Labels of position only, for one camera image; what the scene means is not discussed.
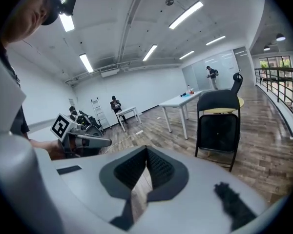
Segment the fluorescent light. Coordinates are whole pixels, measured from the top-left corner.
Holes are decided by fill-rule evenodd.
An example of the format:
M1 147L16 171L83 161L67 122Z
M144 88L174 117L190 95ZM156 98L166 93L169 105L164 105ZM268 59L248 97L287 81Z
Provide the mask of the fluorescent light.
M184 56L180 57L179 60L181 60L181 59L187 57L188 55L191 55L193 52L194 52L193 50L190 51L189 53L187 53L187 54L185 54Z
M210 42L206 43L206 45L210 45L210 44L212 44L212 43L214 43L214 42L216 42L216 41L219 41L219 40L221 40L221 39L223 39L223 38L226 38L226 36L222 36L222 37L217 38L217 39L215 39L215 40L213 40L213 41L210 41Z
M200 1L197 1L194 5L192 5L189 9L187 9L184 13L182 13L172 24L169 26L170 29L176 28L183 20L185 20L192 13L201 8L203 4Z
M79 55L79 57L80 57L80 59L82 60L84 66L85 66L86 69L87 69L87 71L88 71L89 73L93 72L93 69L92 69L92 67L91 67L91 65L90 65L90 62L89 62L89 60L88 60L86 54Z
M211 60L215 60L215 59L211 59ZM209 62L209 61L211 61L211 60L207 60L206 62Z
M60 15L60 19L66 32L75 29L72 16Z
M153 51L157 48L157 45L153 45L151 49L148 51L147 55L143 58L142 61L145 61L149 58L149 56L153 53Z

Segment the black chair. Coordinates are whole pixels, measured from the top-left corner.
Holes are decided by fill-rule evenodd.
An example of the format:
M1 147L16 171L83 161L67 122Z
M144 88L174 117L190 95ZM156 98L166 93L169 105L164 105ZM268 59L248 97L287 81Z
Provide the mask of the black chair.
M235 73L233 75L233 79L234 79L234 84L231 88L231 91L233 91L235 94L238 94L243 82L243 77L242 75L240 75L240 73Z
M200 111L214 108L234 108L235 114L212 114L200 116ZM231 90L216 90L203 94L197 103L197 139L195 157L198 149L222 154L233 154L231 172L240 139L240 104L236 93Z

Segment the person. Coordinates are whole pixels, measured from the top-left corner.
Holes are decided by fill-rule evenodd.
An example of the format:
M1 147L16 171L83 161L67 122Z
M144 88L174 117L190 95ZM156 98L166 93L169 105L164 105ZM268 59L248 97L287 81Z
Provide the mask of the person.
M121 103L119 102L119 100L116 99L115 96L112 96L112 101L110 102L110 104L111 104L111 108L112 108L112 109L114 110L114 112L115 112L115 115L116 115L117 112L119 112L119 111L122 110L122 109L121 109ZM125 118L125 116L122 115L122 117L123 117L124 122L125 122L126 124L128 124L128 123L127 123L127 120L126 120L126 118ZM119 119L118 119L117 115L116 115L116 118L117 118L118 124L121 125L121 123L119 122Z
M215 69L212 69L209 66L207 66L206 69L209 70L209 75L207 76L207 78L211 79L211 82L213 84L214 89L218 90L217 84L216 84L216 75L218 75L218 72Z
M78 116L80 115L84 115L84 116L87 116L83 111L77 111L76 108L74 106L71 106L69 108L69 111L70 111L70 118L73 120L73 121L76 121Z
M13 1L15 2L13 7L15 7L21 0ZM59 15L60 3L61 0L22 0L18 10L14 10L4 25L0 34L0 59L19 87L21 87L21 83L9 63L6 48L10 43L21 41L32 35L41 25L53 23ZM64 158L60 141L39 142L29 139L27 135L29 128L22 107L19 109L10 131L28 139L33 147L47 150L51 159Z

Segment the white device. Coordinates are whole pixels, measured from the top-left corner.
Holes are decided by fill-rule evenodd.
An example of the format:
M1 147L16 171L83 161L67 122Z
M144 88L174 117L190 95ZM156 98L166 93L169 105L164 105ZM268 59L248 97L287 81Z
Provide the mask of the white device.
M59 114L50 128L50 131L61 141L63 142L67 133L70 132L73 128L78 128L79 124L72 121L69 117Z

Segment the black railing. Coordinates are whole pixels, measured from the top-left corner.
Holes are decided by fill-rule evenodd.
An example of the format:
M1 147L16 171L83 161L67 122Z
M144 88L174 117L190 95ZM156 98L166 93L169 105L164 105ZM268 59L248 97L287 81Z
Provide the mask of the black railing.
M293 68L255 68L256 83L277 96L293 114Z

